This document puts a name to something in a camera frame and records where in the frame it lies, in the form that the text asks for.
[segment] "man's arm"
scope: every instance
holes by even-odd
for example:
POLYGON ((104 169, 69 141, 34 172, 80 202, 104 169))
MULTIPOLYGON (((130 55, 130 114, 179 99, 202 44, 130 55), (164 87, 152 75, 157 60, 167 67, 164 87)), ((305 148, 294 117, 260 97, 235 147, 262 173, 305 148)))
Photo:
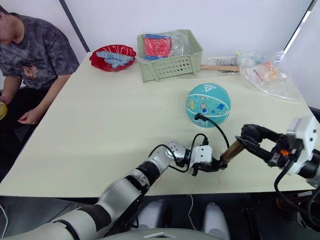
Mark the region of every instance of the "man's arm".
POLYGON ((70 76, 71 74, 58 76, 58 78, 51 85, 49 91, 46 93, 39 105, 36 108, 27 111, 23 116, 20 117, 18 122, 21 124, 38 123, 41 117, 46 113, 50 105, 53 103, 56 96, 58 95, 62 87, 65 85, 70 76))
POLYGON ((6 76, 0 97, 1 102, 8 105, 12 99, 14 99, 14 96, 21 86, 21 82, 21 76, 6 76))

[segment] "clear plastic bag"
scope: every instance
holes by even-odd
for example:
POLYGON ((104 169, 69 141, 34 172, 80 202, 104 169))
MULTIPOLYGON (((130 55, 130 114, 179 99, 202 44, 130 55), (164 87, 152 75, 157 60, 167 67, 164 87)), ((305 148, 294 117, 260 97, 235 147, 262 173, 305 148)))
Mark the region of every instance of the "clear plastic bag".
POLYGON ((143 40, 145 55, 137 57, 140 63, 194 54, 188 36, 180 30, 159 34, 148 33, 144 35, 143 40))
POLYGON ((291 76, 281 67, 283 58, 283 51, 239 52, 237 62, 240 73, 262 92, 281 99, 300 102, 303 99, 298 88, 291 76))

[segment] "person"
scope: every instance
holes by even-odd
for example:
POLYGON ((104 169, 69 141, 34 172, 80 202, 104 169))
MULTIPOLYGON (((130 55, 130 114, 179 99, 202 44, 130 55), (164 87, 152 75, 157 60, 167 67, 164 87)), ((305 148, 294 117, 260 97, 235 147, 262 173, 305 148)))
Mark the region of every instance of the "person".
POLYGON ((0 6, 0 69, 5 76, 0 101, 8 108, 0 120, 0 181, 23 147, 14 130, 39 123, 78 66, 58 28, 0 6))

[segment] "teal ball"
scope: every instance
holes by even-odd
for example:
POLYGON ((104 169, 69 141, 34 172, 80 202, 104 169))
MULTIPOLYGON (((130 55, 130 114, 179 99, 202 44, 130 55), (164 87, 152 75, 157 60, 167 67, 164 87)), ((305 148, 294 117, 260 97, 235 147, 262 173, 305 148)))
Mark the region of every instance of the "teal ball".
POLYGON ((213 128, 214 125, 209 121, 195 120, 196 114, 202 114, 220 125, 228 118, 230 110, 231 100, 227 91, 215 83, 196 86, 188 94, 185 103, 185 111, 189 119, 203 128, 213 128))

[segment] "white cable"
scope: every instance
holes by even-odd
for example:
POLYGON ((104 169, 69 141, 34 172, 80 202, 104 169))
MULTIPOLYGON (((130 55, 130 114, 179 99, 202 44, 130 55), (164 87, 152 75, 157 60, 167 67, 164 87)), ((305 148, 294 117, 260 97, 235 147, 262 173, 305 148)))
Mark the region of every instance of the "white cable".
POLYGON ((190 195, 190 198, 191 198, 191 207, 190 207, 190 210, 189 210, 189 212, 188 212, 188 218, 189 218, 189 220, 190 220, 190 223, 191 223, 193 229, 194 229, 194 230, 197 230, 196 227, 195 227, 195 225, 194 225, 194 223, 192 222, 191 217, 190 217, 190 213, 191 213, 192 208, 193 208, 193 206, 194 206, 194 198, 192 197, 191 194, 189 194, 189 195, 190 195))
POLYGON ((5 236, 5 233, 6 233, 6 230, 7 230, 7 227, 8 227, 8 222, 9 222, 9 221, 8 221, 7 214, 6 214, 4 208, 3 208, 1 205, 0 205, 0 209, 2 210, 3 215, 4 215, 4 217, 5 217, 5 226, 4 226, 4 229, 3 229, 2 236, 1 236, 1 239, 3 239, 4 236, 5 236))

